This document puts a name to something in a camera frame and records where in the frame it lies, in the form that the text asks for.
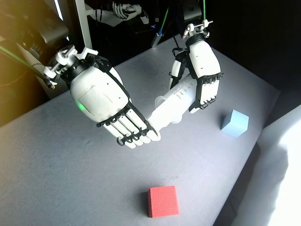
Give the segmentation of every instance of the paper tag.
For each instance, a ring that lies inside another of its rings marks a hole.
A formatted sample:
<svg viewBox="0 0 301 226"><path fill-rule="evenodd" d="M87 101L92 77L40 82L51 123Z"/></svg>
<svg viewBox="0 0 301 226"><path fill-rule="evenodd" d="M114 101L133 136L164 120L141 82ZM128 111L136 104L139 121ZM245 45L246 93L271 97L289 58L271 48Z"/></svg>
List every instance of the paper tag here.
<svg viewBox="0 0 301 226"><path fill-rule="evenodd" d="M149 20L148 20L148 18L146 18L146 16L143 16L140 19L142 20L142 23L144 23L144 24L148 24L149 23Z"/></svg>

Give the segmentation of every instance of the robotic arm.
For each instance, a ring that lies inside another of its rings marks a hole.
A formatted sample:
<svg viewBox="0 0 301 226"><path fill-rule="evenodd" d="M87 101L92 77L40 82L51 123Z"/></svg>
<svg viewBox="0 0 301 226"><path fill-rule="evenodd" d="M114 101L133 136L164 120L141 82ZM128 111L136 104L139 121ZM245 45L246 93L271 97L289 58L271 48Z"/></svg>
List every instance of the robotic arm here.
<svg viewBox="0 0 301 226"><path fill-rule="evenodd" d="M41 4L39 10L44 11L44 17L34 14L36 2ZM6 2L0 0L0 6L3 4ZM97 122L98 127L107 129L121 146L135 148L161 139L159 130L162 127L157 126L160 111L153 112L153 115L157 114L153 120L146 120L132 104L120 76L109 61L88 48L79 54L65 39L68 30L62 21L49 11L43 1L11 0L8 5L10 7L0 7L0 17L2 21L13 22L19 32L12 32L5 23L0 23L0 35L20 43L46 66L44 74L49 88L53 89L62 78L69 85L71 96L79 109ZM199 20L199 15L185 22L196 18ZM185 67L188 67L192 78L197 81L196 100L189 108L191 113L215 100L221 77L218 60L204 41L209 35L205 31L209 22L204 20L202 24L194 24L187 23L183 33L187 48L173 50L174 53L180 50L180 53L175 56L170 82L170 88L175 87Z"/></svg>

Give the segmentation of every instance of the spare robotic hand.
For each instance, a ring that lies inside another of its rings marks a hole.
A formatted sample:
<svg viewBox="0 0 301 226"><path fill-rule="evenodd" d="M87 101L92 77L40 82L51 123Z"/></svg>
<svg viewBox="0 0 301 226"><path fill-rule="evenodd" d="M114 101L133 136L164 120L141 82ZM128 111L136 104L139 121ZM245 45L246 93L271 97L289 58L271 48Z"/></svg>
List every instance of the spare robotic hand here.
<svg viewBox="0 0 301 226"><path fill-rule="evenodd" d="M79 109L98 127L106 128L117 138L117 143L135 148L151 140L160 140L160 134L131 103L116 70L98 52L84 48L78 54L74 46L56 54L53 67L44 74L52 85L61 77Z"/></svg>
<svg viewBox="0 0 301 226"><path fill-rule="evenodd" d="M170 72L170 89L182 78L186 67L192 78L197 80L196 99L189 107L190 113L204 109L216 100L219 80L223 76L215 54L205 42L205 38L209 37L205 28L211 22L203 20L199 25L188 24L183 34L187 48L173 49L175 61Z"/></svg>

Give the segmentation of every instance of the orange wire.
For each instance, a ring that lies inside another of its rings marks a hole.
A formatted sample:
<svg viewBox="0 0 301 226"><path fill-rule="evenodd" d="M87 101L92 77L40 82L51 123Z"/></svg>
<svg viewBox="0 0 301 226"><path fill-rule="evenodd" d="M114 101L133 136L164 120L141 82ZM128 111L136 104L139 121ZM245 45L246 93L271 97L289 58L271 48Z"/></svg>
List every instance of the orange wire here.
<svg viewBox="0 0 301 226"><path fill-rule="evenodd" d="M11 85L11 84L17 82L17 81L20 80L24 75L26 75L27 72L28 72L28 71L25 71L19 78L17 78L16 80L13 80L13 81L10 82L10 83L0 84L0 87L9 86L9 85Z"/></svg>

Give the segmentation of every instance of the green cable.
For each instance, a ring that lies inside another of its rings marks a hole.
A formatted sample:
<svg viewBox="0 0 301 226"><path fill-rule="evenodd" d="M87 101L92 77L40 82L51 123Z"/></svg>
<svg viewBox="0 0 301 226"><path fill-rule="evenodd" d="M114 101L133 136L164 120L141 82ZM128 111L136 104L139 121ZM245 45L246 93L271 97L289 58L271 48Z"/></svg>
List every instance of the green cable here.
<svg viewBox="0 0 301 226"><path fill-rule="evenodd" d="M32 67L29 63L27 63L22 58L18 57L13 52L9 51L7 48L5 48L2 45L0 45L0 50L2 52L4 52L5 54L9 55L10 57L12 57L14 60L18 61L19 63L21 63L24 66L28 67L29 69L33 70L40 78L44 79L44 77L42 76L42 74L37 69L35 69L34 67Z"/></svg>
<svg viewBox="0 0 301 226"><path fill-rule="evenodd" d="M205 0L203 0L203 15L204 15L204 20L206 20L206 5L205 5Z"/></svg>
<svg viewBox="0 0 301 226"><path fill-rule="evenodd" d="M162 26L161 26L161 28L160 28L161 32L162 32L162 30L163 30L163 26L164 26L165 21L166 21L166 18L167 18L168 9L169 9L169 7L168 7L167 10L166 10L166 13L165 13L165 16L164 16L164 19L163 19L163 23L162 23Z"/></svg>

